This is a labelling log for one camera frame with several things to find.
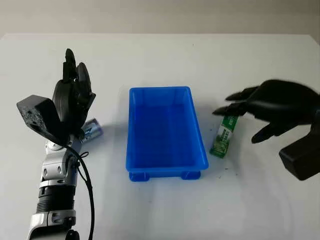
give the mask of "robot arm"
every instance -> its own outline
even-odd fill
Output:
[[[220,107],[215,115],[243,116],[269,122],[251,141],[260,143],[298,125],[311,125],[303,138],[283,148],[279,155],[285,168],[299,180],[306,180],[320,172],[320,96],[307,86],[278,79],[267,80],[260,86],[246,88],[226,98],[235,101]]]
[[[79,151],[85,133],[88,110],[95,98],[86,66],[76,67],[74,54],[65,53],[63,79],[55,86],[52,100],[31,95],[17,103],[25,124],[47,139],[42,164],[36,213],[31,217],[28,240],[79,240],[71,227],[76,224],[74,196],[77,169],[81,164],[86,175],[91,206],[92,240],[94,202],[88,170]]]

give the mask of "white tabletop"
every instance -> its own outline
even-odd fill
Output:
[[[251,144],[266,123],[238,120],[228,154],[208,150],[224,98],[271,78],[320,91],[320,48],[306,35],[8,34],[0,40],[0,236],[25,239],[36,210],[45,140],[24,124],[16,103],[52,97],[66,48],[89,71],[97,97],[88,119],[104,136],[83,146],[93,182],[97,240],[318,240],[320,176],[299,181],[278,152],[308,126]],[[199,180],[131,182],[125,169],[131,87],[189,86],[209,169]],[[88,238],[87,189],[78,179],[78,230]]]

